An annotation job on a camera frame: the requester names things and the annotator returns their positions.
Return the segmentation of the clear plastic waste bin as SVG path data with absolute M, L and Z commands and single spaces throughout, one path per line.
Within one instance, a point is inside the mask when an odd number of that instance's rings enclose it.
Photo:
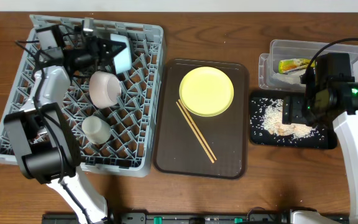
M 264 90 L 286 91 L 273 80 L 278 72 L 278 63 L 281 60 L 293 58 L 311 59 L 318 50 L 326 44 L 323 42 L 307 42 L 297 40 L 275 39 L 270 43 L 270 52 L 259 57 L 259 87 Z M 324 50 L 321 55 L 327 53 L 348 53 L 350 56 L 352 76 L 358 82 L 358 45 L 336 44 Z

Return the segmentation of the grey plastic dish rack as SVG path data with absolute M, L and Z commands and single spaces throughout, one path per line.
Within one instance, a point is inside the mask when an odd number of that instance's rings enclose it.
M 59 24 L 64 34 L 73 32 L 84 19 L 55 16 L 29 16 L 34 29 L 28 38 L 36 40 L 35 28 Z M 89 79 L 73 78 L 65 93 L 62 113 L 79 142 L 85 172 L 145 177 L 151 166 L 158 94 L 163 73 L 165 39 L 157 25 L 94 20 L 97 31 L 126 36 L 132 44 L 132 67 L 116 75 L 121 97 L 112 107 L 98 109 L 88 93 Z M 3 118 L 28 99 L 34 85 L 34 59 L 24 52 L 0 122 L 0 164 L 17 165 L 3 128 Z M 97 116 L 110 125 L 110 139 L 103 145 L 89 142 L 81 128 L 88 116 Z

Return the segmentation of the white plastic cup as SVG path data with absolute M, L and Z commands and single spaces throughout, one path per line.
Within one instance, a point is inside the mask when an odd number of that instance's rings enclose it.
M 108 123 L 97 116 L 85 118 L 81 128 L 88 141 L 93 144 L 104 144 L 111 136 Z

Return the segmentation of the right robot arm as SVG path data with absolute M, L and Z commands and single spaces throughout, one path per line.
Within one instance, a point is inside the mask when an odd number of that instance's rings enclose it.
M 342 150 L 350 195 L 349 222 L 358 223 L 358 82 L 346 53 L 316 54 L 301 76 L 304 98 L 287 96 L 284 124 L 326 125 Z

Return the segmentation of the black waste tray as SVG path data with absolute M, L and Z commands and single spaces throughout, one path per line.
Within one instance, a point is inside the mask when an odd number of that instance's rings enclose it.
M 308 136 L 303 138 L 296 138 L 292 134 L 286 136 L 279 136 L 275 133 L 270 134 L 263 127 L 264 116 L 266 115 L 265 110 L 269 107 L 278 107 L 283 102 L 284 97 L 289 94 L 289 92 L 273 90 L 255 90 L 250 94 L 250 140 L 254 144 L 269 146 L 334 149 L 338 145 L 336 134 L 323 126 L 315 127 Z

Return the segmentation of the dark brown serving tray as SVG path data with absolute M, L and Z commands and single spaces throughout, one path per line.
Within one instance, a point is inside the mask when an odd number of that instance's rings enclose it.
M 217 157 L 211 162 L 177 106 L 182 78 L 194 68 L 214 67 L 234 85 L 230 107 L 217 116 L 192 118 Z M 247 169 L 249 72 L 238 63 L 172 59 L 165 67 L 158 99 L 153 163 L 160 172 L 238 179 Z

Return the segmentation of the white napkin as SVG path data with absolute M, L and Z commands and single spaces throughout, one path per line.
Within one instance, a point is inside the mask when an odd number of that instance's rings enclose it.
M 300 75 L 275 74 L 273 80 L 286 91 L 304 91 L 305 84 L 301 84 Z

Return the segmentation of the green orange snack wrapper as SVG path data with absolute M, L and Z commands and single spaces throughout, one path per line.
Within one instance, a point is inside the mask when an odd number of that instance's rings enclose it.
M 278 72 L 281 74 L 288 74 L 290 72 L 303 70 L 310 64 L 310 59 L 305 58 L 293 58 L 281 60 L 278 63 Z

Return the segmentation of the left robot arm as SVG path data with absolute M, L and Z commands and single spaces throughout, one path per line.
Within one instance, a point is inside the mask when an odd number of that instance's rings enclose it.
M 24 105 L 3 120 L 17 164 L 24 177 L 60 194 L 78 223 L 113 223 L 106 199 L 80 167 L 80 147 L 61 107 L 75 72 L 106 63 L 114 65 L 115 73 L 128 71 L 129 39 L 86 23 L 69 32 L 55 24 L 35 33 L 40 49 L 29 53 L 35 62 L 34 85 Z

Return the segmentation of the rice food waste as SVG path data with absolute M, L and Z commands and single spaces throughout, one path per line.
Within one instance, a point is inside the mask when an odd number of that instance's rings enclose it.
M 314 129 L 304 124 L 283 124 L 282 123 L 283 102 L 278 107 L 269 107 L 265 110 L 263 127 L 270 134 L 275 133 L 279 136 L 294 135 L 296 138 L 308 136 Z

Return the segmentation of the light blue bowl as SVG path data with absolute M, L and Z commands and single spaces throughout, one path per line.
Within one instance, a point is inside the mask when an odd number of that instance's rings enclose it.
M 132 68 L 132 55 L 129 39 L 118 34 L 110 34 L 110 39 L 125 44 L 125 48 L 113 58 L 116 74 L 130 70 Z

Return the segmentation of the yellow round plate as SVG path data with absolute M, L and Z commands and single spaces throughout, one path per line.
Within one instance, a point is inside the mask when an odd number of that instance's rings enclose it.
M 189 112 L 203 117 L 217 116 L 230 107 L 234 85 L 220 69 L 198 67 L 182 78 L 179 97 Z

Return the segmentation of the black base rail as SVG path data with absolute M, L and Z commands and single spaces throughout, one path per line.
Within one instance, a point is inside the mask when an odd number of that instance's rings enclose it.
M 327 218 L 339 222 L 349 223 L 349 218 L 344 215 L 328 215 Z M 250 215 L 148 215 L 144 213 L 123 213 L 113 221 L 102 221 L 99 223 L 120 223 L 120 224 L 235 224 L 235 223 L 290 223 L 287 214 L 251 213 Z M 63 224 L 79 223 L 75 214 L 50 213 L 42 216 L 42 224 Z

